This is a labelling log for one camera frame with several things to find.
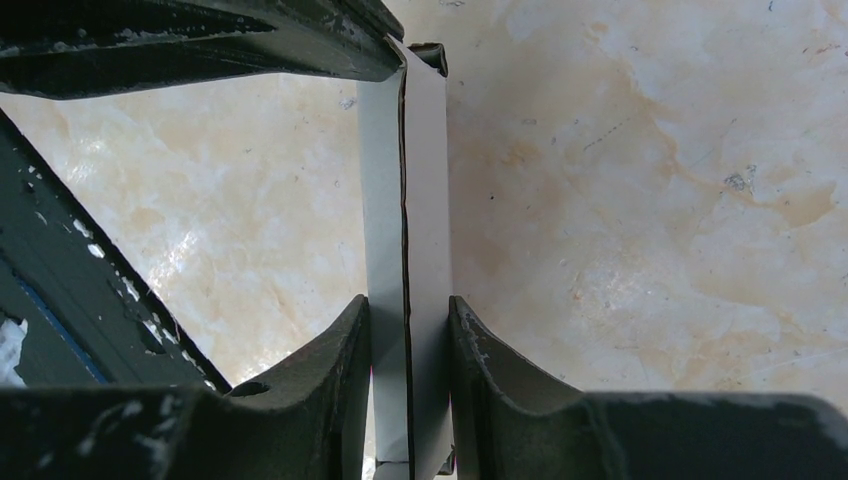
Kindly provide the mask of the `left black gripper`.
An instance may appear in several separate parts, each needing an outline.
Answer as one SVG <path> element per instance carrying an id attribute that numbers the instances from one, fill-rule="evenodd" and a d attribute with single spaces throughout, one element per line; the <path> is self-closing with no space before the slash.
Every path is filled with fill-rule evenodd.
<path id="1" fill-rule="evenodd" d="M 230 391 L 128 260 L 7 116 L 1 117 L 1 284 L 86 382 Z"/>

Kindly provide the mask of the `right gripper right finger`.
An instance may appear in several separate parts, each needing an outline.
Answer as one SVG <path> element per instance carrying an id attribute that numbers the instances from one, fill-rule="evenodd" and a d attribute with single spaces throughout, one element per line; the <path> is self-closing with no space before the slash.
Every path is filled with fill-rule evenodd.
<path id="1" fill-rule="evenodd" d="M 450 301 L 461 479 L 843 479 L 847 421 L 806 395 L 581 391 Z"/>

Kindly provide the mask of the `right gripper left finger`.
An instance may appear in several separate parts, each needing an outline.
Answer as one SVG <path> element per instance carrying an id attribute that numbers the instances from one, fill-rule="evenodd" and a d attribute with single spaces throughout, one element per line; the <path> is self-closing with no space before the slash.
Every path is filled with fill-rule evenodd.
<path id="1" fill-rule="evenodd" d="M 221 394 L 206 386 L 1 393 L 5 479 L 357 479 L 370 318 L 356 296 L 321 334 Z"/>

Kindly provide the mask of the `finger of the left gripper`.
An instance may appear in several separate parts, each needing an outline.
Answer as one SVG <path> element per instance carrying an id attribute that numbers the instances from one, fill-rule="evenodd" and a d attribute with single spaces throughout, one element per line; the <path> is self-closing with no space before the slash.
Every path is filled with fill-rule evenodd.
<path id="1" fill-rule="evenodd" d="M 403 36 L 380 1 L 5 1 L 1 89 L 65 100 L 268 73 L 382 81 Z"/>

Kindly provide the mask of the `white cardboard box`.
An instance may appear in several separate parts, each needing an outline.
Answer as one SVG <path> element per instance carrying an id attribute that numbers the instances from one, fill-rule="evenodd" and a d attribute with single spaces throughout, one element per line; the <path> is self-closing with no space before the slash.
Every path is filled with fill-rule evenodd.
<path id="1" fill-rule="evenodd" d="M 399 68 L 358 86 L 375 475 L 432 479 L 453 453 L 447 63 L 439 44 L 388 45 Z"/>

